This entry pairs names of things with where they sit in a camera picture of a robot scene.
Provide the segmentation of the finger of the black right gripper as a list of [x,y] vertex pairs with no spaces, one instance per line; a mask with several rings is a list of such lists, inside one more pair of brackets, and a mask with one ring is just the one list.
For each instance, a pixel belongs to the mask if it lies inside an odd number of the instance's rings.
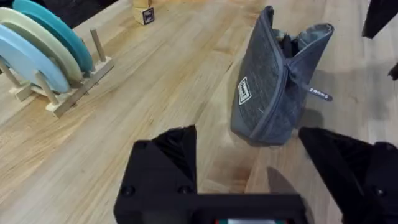
[[397,14],[397,0],[370,0],[362,36],[373,39]]
[[391,77],[393,81],[398,80],[398,63],[395,64],[389,71],[388,76]]

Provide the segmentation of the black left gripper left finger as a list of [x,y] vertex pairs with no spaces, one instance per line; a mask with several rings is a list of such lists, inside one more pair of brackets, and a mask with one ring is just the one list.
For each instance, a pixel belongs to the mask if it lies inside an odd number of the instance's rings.
[[197,204],[197,129],[169,129],[132,145],[117,204]]

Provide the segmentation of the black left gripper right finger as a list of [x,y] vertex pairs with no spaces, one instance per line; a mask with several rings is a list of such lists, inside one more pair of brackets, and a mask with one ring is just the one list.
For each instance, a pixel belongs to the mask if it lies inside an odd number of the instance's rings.
[[397,147],[302,127],[305,150],[342,214],[342,223],[397,224]]

